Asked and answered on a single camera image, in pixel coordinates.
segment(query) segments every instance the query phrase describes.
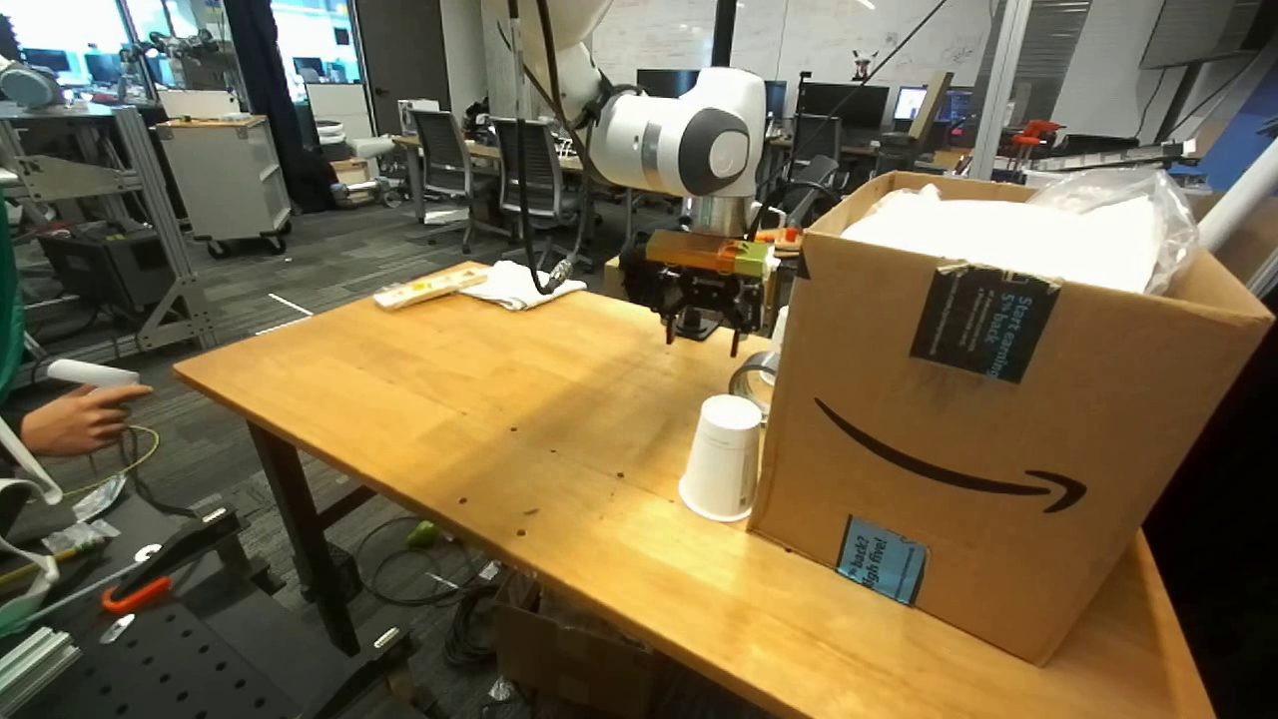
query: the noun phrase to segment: blue label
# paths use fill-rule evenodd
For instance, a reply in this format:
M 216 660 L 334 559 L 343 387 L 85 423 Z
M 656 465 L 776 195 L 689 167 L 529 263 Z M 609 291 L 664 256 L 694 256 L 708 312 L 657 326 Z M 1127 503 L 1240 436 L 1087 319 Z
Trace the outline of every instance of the blue label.
M 914 602 L 923 584 L 925 552 L 865 517 L 845 517 L 839 575 L 855 579 L 894 602 Z

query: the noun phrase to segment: paper cup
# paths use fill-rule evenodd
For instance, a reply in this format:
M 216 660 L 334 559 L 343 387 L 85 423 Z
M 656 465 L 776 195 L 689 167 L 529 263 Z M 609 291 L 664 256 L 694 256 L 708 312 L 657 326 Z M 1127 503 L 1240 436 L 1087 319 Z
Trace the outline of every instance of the paper cup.
M 680 499 L 701 517 L 737 521 L 756 503 L 760 469 L 760 403 L 741 393 L 710 393 L 694 423 Z

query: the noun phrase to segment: paper on table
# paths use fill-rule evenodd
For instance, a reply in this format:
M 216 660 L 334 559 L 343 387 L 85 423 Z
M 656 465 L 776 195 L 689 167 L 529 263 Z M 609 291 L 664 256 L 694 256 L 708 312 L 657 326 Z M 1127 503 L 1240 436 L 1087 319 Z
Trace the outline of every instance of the paper on table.
M 586 286 L 581 278 L 561 278 L 549 294 L 541 294 L 521 263 L 499 260 L 487 266 L 483 283 L 461 286 L 461 294 L 473 294 L 483 303 L 504 303 L 505 312 L 541 308 L 568 291 Z
M 998 199 L 934 199 L 890 192 L 843 240 L 967 260 L 1047 278 L 1144 291 L 1156 263 L 1155 204 L 1127 199 L 1096 210 L 1060 210 Z

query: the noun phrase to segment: person's hand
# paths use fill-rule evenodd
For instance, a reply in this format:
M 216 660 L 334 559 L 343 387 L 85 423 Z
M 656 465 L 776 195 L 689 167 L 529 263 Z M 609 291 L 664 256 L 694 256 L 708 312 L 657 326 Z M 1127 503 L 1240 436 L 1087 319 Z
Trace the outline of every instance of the person's hand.
M 23 416 L 19 439 L 34 455 L 87 455 L 118 443 L 127 399 L 147 393 L 147 383 L 74 387 Z

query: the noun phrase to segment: amazon smile logo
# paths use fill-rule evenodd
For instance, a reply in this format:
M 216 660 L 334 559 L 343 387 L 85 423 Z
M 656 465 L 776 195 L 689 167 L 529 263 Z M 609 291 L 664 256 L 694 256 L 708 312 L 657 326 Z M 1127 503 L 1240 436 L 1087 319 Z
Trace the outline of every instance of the amazon smile logo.
M 934 481 L 946 481 L 946 487 L 963 487 L 963 489 L 987 489 L 987 496 L 1054 496 L 1054 503 L 1047 503 L 1040 511 L 1054 513 L 1054 511 L 1066 511 L 1075 508 L 1080 496 L 1087 496 L 1087 481 L 1071 480 L 1071 475 L 1059 475 L 1059 469 L 1024 469 L 1028 480 L 1039 481 L 1006 481 L 1006 480 L 987 480 L 987 475 L 963 475 L 963 469 L 951 469 L 951 465 L 939 465 L 939 463 L 925 463 L 917 455 L 907 455 L 881 439 L 874 439 L 870 431 L 855 428 L 850 417 L 843 417 L 839 411 L 831 411 L 821 399 L 813 399 L 813 408 L 825 411 L 825 417 L 850 436 L 855 443 L 862 443 L 865 452 L 874 452 L 877 457 L 903 465 L 903 469 L 914 469 L 923 480 L 934 480 Z

